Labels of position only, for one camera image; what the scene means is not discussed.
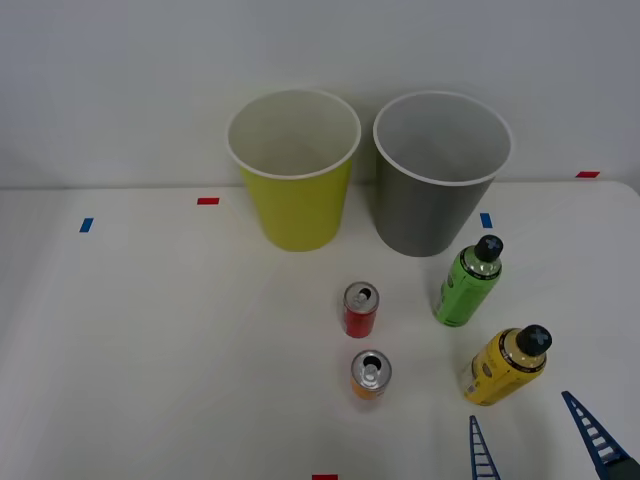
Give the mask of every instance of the white table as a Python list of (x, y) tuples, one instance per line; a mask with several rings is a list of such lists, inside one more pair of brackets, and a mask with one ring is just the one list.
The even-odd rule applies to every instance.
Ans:
[[(565, 389), (640, 456), (638, 195), (496, 184), (432, 259), (387, 248), (366, 196), (351, 187), (329, 245), (290, 254), (240, 188), (0, 192), (0, 479), (466, 480), (475, 414), (504, 480), (595, 480)], [(505, 272), (451, 329), (427, 286), (488, 232), (478, 212)], [(354, 340), (337, 311), (359, 279), (382, 301)], [(545, 373), (493, 407), (467, 403), (455, 370), (529, 323), (554, 335)], [(367, 347), (394, 368), (374, 406), (349, 386)]]

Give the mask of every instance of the bottle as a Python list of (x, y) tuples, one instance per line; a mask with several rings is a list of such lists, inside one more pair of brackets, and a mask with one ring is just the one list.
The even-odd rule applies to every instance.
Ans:
[(460, 376), (464, 397), (493, 405), (538, 377), (547, 363), (551, 334), (540, 325), (498, 333), (465, 367)]
[(502, 274), (500, 253), (503, 243), (495, 235), (485, 235), (477, 245), (463, 249), (453, 261), (440, 287), (435, 317), (450, 327), (466, 324)]

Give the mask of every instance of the orange can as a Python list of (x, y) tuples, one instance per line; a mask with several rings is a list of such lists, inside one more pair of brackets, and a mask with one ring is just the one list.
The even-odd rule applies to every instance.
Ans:
[(351, 388), (364, 400), (384, 393), (391, 380), (391, 362), (378, 350), (363, 350), (351, 362)]

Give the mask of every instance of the black bottle cap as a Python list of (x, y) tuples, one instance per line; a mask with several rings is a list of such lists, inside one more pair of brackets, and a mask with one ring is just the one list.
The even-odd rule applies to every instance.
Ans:
[(473, 253), (475, 253), (478, 260), (482, 262), (493, 262), (502, 253), (502, 240), (495, 235), (485, 235), (480, 239), (478, 244), (473, 247)]
[(529, 325), (516, 335), (516, 344), (522, 352), (530, 357), (537, 357), (551, 346), (549, 330), (540, 325)]

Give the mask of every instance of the soda can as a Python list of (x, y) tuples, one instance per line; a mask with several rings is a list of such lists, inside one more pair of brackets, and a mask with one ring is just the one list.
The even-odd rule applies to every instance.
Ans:
[(377, 350), (363, 350), (351, 362), (351, 388), (364, 400), (384, 393), (391, 380), (391, 362)]
[(355, 282), (344, 292), (344, 329), (347, 335), (364, 338), (373, 330), (380, 295), (367, 282)]

